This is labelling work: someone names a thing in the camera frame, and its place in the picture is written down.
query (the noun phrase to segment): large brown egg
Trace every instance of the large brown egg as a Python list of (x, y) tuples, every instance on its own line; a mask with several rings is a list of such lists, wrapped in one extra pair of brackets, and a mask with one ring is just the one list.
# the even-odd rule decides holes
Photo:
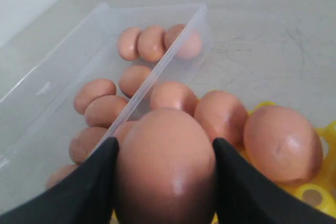
[[(164, 44), (166, 49), (169, 49), (180, 33), (185, 28), (184, 24), (178, 24), (169, 28), (164, 35)], [(177, 57), (181, 59), (192, 59), (202, 51), (202, 39), (197, 31), (192, 31), (191, 34), (184, 39), (181, 48), (177, 52)]]
[(165, 81), (153, 89), (150, 107), (152, 110), (176, 108), (193, 116), (197, 103), (197, 96), (188, 86), (178, 81)]
[(117, 138), (119, 145), (121, 146), (124, 142), (125, 137), (128, 135), (130, 130), (136, 124), (136, 121), (128, 121), (121, 124), (113, 133), (113, 136)]
[(233, 94), (225, 91), (207, 93), (198, 103), (194, 117), (211, 141), (222, 137), (238, 150), (243, 148), (243, 132), (248, 113)]
[(149, 112), (129, 132), (118, 155), (118, 220), (211, 223), (215, 164), (211, 142), (190, 115), (177, 109)]
[(146, 66), (132, 65), (128, 67), (119, 80), (121, 92), (128, 98), (133, 97), (151, 72), (152, 70)]
[(244, 144), (250, 162), (277, 183), (306, 183), (322, 165), (322, 144), (313, 126), (289, 108), (257, 109), (246, 122)]
[(139, 27), (130, 27), (126, 29), (119, 37), (118, 51), (120, 57), (124, 60), (136, 60), (139, 58), (138, 39), (141, 29)]
[(84, 115), (85, 110), (91, 102), (104, 95), (117, 93), (116, 85), (108, 79), (96, 79), (86, 83), (76, 94), (73, 101), (75, 110)]
[(48, 179), (46, 184), (46, 189), (50, 189), (56, 184), (60, 183), (65, 179), (70, 173), (78, 168), (78, 165), (65, 165), (55, 171)]
[(69, 156), (76, 164), (82, 164), (90, 155), (107, 129), (89, 127), (80, 131), (70, 142)]
[(138, 40), (138, 51), (140, 57), (148, 62), (161, 60), (166, 53), (164, 42), (164, 29), (158, 25), (147, 27)]
[(88, 126), (109, 128), (127, 105), (127, 100), (117, 95), (106, 95), (94, 100), (85, 111)]

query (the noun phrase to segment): white table surface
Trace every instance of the white table surface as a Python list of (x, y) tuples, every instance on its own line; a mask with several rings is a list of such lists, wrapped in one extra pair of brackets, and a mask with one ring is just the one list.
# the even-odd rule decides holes
[(215, 47), (193, 81), (199, 95), (227, 90), (249, 109), (274, 101), (315, 126), (336, 119), (336, 0), (60, 0), (0, 49), (0, 98), (101, 2), (205, 2)]

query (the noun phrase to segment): clear plastic tray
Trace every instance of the clear plastic tray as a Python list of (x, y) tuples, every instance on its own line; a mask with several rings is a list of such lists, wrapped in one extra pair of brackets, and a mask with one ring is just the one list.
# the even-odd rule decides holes
[[(0, 212), (7, 211), (41, 193), (49, 175), (71, 163), (68, 145), (86, 127), (73, 109), (79, 88), (95, 78), (108, 78), (116, 84), (130, 64), (117, 51), (119, 34), (130, 26), (164, 28), (187, 26), (153, 67), (141, 88), (129, 101), (101, 142), (128, 118), (139, 118), (149, 110), (143, 99), (158, 81), (188, 83), (212, 48), (204, 4), (143, 8), (97, 6), (39, 65), (0, 100)], [(197, 30), (202, 52), (184, 61), (174, 57), (186, 38)]]

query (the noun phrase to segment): yellow egg tray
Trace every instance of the yellow egg tray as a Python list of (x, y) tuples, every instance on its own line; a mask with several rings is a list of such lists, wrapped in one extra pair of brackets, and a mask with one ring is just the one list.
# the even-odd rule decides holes
[[(257, 108), (267, 105), (277, 104), (270, 101), (261, 102), (254, 110), (249, 111), (249, 114), (252, 114)], [(331, 122), (327, 127), (316, 128), (316, 132), (328, 144), (328, 153), (323, 160), (321, 171), (309, 183), (296, 187), (284, 185), (279, 185), (279, 187), (321, 212), (336, 218), (336, 121)], [(241, 155), (248, 160), (245, 152), (241, 152)], [(116, 215), (113, 213), (111, 224), (117, 223), (116, 219)], [(212, 224), (218, 224), (217, 215), (215, 215)]]

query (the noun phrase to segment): eggshell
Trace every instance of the eggshell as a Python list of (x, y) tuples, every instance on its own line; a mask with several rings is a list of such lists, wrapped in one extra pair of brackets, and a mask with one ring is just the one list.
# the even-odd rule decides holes
[(190, 115), (167, 108), (149, 112), (129, 132), (118, 154), (118, 220), (211, 223), (215, 165), (211, 143)]
[(134, 127), (136, 121), (128, 121), (121, 124), (113, 133), (113, 136), (117, 138), (119, 145), (121, 146), (124, 142), (125, 137), (128, 135), (130, 130)]
[(157, 62), (166, 53), (164, 42), (164, 29), (158, 25), (147, 27), (138, 40), (140, 57), (148, 62)]
[(243, 132), (248, 113), (233, 94), (225, 91), (207, 93), (198, 103), (194, 117), (211, 141), (222, 137), (236, 149), (243, 149)]
[(116, 93), (117, 88), (113, 81), (108, 79), (92, 80), (86, 83), (76, 94), (73, 106), (79, 114), (84, 115), (89, 104), (95, 99)]
[(118, 51), (121, 58), (124, 60), (136, 60), (139, 58), (138, 40), (140, 33), (141, 29), (139, 27), (130, 27), (120, 35)]
[[(164, 44), (166, 49), (169, 49), (182, 30), (185, 28), (184, 24), (178, 24), (169, 28), (164, 35)], [(182, 44), (176, 56), (181, 59), (192, 59), (198, 56), (202, 51), (202, 39), (197, 31), (192, 31), (190, 36)]]
[(127, 100), (117, 95), (100, 97), (86, 109), (85, 120), (88, 126), (109, 128), (126, 105)]
[(69, 156), (76, 164), (82, 164), (92, 152), (107, 129), (89, 127), (80, 131), (70, 142)]
[(146, 66), (132, 65), (128, 67), (119, 80), (121, 92), (128, 98), (133, 97), (151, 72), (152, 70)]
[(48, 179), (46, 189), (54, 187), (78, 168), (78, 165), (66, 165), (55, 171)]
[(176, 108), (193, 116), (197, 103), (197, 96), (187, 85), (178, 81), (165, 81), (153, 89), (150, 107), (152, 110)]
[(257, 109), (245, 125), (244, 143), (251, 163), (277, 183), (301, 185), (322, 165), (322, 144), (313, 126), (289, 108)]

